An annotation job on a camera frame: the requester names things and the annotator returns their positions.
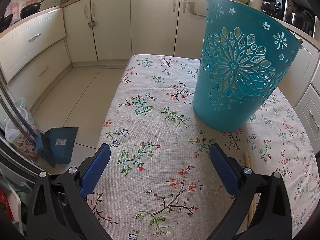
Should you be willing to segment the dark blue dustpan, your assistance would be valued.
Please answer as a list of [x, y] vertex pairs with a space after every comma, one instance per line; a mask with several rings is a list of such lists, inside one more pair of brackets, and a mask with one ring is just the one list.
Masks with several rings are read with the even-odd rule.
[[41, 133], [43, 150], [39, 157], [51, 167], [56, 164], [67, 165], [71, 162], [78, 127], [55, 127]]

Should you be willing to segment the floral white tablecloth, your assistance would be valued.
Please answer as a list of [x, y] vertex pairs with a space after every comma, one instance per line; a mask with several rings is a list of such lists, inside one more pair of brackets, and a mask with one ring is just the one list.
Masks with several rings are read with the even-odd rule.
[[195, 114], [200, 62], [135, 55], [121, 78], [99, 138], [111, 158], [87, 204], [113, 239], [205, 239], [233, 196], [209, 159], [217, 143], [259, 174], [279, 172], [288, 191], [293, 233], [319, 203], [315, 154], [280, 90], [232, 133], [215, 131]]

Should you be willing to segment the white plastic bag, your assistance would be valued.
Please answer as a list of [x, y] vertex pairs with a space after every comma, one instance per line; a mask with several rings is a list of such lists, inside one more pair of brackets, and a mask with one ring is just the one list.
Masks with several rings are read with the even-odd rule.
[[[20, 113], [20, 115], [25, 119], [28, 120], [29, 118], [29, 111], [27, 110], [26, 100], [24, 97], [18, 98], [14, 102], [14, 106]], [[29, 139], [33, 140], [32, 136], [30, 135], [29, 131], [24, 127], [21, 120], [18, 118], [14, 110], [7, 106], [7, 110], [10, 114], [6, 114], [6, 122], [5, 122], [5, 138], [6, 140], [11, 143], [18, 143], [21, 140], [26, 140], [30, 142]]]

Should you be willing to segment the teal perforated plastic basket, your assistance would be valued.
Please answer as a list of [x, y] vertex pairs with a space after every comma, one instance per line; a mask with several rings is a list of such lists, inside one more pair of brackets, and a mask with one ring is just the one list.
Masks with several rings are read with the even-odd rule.
[[234, 132], [277, 88], [302, 44], [278, 21], [243, 3], [206, 2], [193, 109], [212, 129]]

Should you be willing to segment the black wok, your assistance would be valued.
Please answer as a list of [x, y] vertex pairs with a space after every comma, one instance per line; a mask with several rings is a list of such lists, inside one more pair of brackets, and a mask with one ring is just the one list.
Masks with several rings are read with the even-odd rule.
[[0, 20], [0, 33], [9, 27], [13, 18], [13, 14], [2, 16]]

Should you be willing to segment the white plastic bag holder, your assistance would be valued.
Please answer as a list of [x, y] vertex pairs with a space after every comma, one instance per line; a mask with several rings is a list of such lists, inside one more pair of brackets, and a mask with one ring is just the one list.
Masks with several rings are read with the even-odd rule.
[[189, 8], [189, 12], [194, 16], [206, 17], [207, 14], [207, 2], [206, 0], [182, 0], [183, 12], [186, 8]]

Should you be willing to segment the black frying pan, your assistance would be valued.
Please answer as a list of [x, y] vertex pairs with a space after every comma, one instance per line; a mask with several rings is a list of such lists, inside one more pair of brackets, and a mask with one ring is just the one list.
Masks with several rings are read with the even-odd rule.
[[41, 7], [41, 3], [44, 1], [45, 0], [40, 0], [39, 2], [29, 4], [29, 5], [25, 6], [24, 8], [22, 8], [20, 10], [20, 18], [24, 19], [30, 15], [33, 15], [33, 14], [39, 12], [40, 7]]

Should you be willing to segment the black toaster oven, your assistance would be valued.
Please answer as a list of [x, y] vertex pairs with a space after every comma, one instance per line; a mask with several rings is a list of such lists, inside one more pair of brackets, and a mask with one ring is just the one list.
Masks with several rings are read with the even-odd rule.
[[261, 12], [270, 17], [282, 20], [285, 12], [285, 0], [263, 0]]

